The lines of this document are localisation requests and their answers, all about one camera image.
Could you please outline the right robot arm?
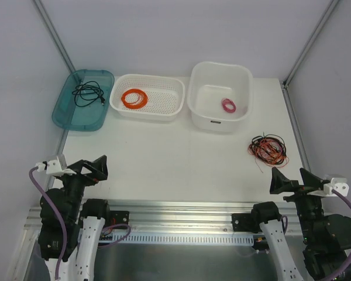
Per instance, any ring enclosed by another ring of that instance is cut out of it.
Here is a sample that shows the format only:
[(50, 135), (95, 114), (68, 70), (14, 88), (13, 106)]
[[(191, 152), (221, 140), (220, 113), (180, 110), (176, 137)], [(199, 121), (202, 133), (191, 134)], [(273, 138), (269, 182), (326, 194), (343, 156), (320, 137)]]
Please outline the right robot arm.
[[(346, 198), (349, 185), (342, 176), (321, 179), (300, 169), (302, 182), (290, 180), (274, 167), (270, 194), (286, 193), (293, 202), (306, 248), (304, 264), (313, 280), (351, 280), (351, 218), (340, 214), (325, 215), (322, 198), (339, 197), (351, 209)], [(302, 280), (285, 240), (285, 231), (277, 205), (258, 203), (251, 211), (251, 225), (261, 231), (269, 245), (278, 280)]]

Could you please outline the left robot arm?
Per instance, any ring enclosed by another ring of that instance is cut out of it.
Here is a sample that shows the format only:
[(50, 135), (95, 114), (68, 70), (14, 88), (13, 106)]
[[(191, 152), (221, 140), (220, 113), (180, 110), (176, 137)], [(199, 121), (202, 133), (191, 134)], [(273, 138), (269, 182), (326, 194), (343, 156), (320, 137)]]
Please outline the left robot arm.
[[(86, 187), (108, 178), (107, 157), (79, 160), (67, 165), (64, 155), (39, 162), (29, 173), (41, 192), (38, 237), (40, 254), (51, 280), (93, 280), (99, 238), (111, 221), (107, 200), (83, 201)], [(44, 190), (33, 172), (46, 172), (61, 180), (59, 189)]]

